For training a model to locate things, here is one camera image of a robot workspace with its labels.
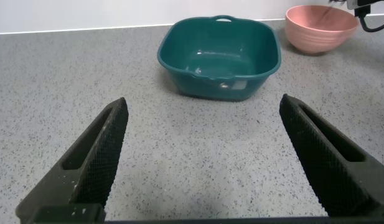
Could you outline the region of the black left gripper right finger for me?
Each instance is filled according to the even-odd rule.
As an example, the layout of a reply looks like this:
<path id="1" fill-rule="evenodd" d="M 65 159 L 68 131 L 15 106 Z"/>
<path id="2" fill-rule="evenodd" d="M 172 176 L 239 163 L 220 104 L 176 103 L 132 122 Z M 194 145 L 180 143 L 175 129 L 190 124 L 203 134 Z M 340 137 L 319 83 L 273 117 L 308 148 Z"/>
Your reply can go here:
<path id="1" fill-rule="evenodd" d="M 384 216 L 381 162 L 297 98 L 283 95 L 279 113 L 309 184 L 329 216 Z"/>

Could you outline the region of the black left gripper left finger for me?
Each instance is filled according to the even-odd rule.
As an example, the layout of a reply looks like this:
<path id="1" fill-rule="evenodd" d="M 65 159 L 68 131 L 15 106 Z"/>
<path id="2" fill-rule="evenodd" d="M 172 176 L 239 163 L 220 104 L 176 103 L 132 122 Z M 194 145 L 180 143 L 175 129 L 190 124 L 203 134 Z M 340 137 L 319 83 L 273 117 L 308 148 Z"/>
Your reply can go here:
<path id="1" fill-rule="evenodd" d="M 108 104 L 16 208 L 21 223 L 103 223 L 128 123 Z"/>

